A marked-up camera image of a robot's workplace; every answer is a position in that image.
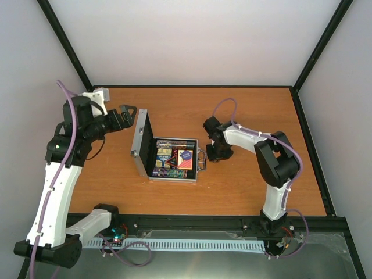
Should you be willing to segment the red playing card box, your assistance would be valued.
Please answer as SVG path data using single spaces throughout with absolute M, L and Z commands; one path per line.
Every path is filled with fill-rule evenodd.
M 178 150 L 178 156 L 177 156 L 177 159 L 178 159 L 178 168 L 179 169 L 183 169 L 183 170 L 192 170 L 193 168 L 193 151 L 192 150 L 189 150 L 189 151 L 192 151 L 192 159 L 191 160 L 188 160 L 188 161 L 181 161 L 181 158 L 179 157 L 179 151 Z

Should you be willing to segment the red triangular dealer marker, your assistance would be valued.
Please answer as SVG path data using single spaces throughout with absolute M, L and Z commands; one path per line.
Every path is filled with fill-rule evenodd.
M 170 157 L 168 160 L 165 161 L 164 166 L 170 169 L 177 169 L 178 168 L 178 159 L 177 155 Z

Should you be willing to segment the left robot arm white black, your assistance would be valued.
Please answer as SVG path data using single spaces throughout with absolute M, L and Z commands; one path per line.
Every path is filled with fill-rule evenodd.
M 73 267 L 82 247 L 101 231 L 114 234 L 120 230 L 119 209 L 98 204 L 92 212 L 67 227 L 72 194 L 92 149 L 92 143 L 106 134 L 133 125 L 135 106 L 121 105 L 106 110 L 98 93 L 69 98 L 63 105 L 63 122 L 55 129 L 45 155 L 45 182 L 40 205 L 30 232 L 15 244 L 15 255 L 29 258 L 30 264 L 43 262 L 59 267 Z

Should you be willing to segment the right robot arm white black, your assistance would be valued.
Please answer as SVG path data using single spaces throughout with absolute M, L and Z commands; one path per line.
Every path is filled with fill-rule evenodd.
M 281 131 L 273 134 L 249 131 L 230 121 L 222 124 L 214 116 L 208 118 L 203 127 L 211 139 L 206 145 L 209 161 L 229 159 L 234 154 L 233 146 L 256 155 L 261 176 L 267 184 L 260 226 L 264 234 L 274 235 L 286 221 L 291 184 L 303 170 L 303 162 L 287 136 Z

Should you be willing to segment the aluminium poker case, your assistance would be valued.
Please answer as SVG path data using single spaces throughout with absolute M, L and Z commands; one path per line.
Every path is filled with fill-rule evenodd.
M 194 183 L 206 170 L 206 151 L 198 140 L 154 136 L 146 109 L 138 112 L 131 156 L 139 175 L 152 181 Z

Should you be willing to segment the blue gold playing card box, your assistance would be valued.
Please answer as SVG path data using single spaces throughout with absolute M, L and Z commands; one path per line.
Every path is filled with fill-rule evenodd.
M 166 168 L 164 166 L 164 163 L 170 157 L 172 157 L 172 149 L 169 149 L 169 148 L 159 148 L 157 150 L 157 154 L 156 154 L 155 167 Z

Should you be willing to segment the blue round dealer button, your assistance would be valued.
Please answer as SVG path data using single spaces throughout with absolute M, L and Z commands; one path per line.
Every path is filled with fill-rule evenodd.
M 191 160 L 192 159 L 192 151 L 189 150 L 180 150 L 179 151 L 179 157 L 181 158 L 181 161 L 183 162 Z

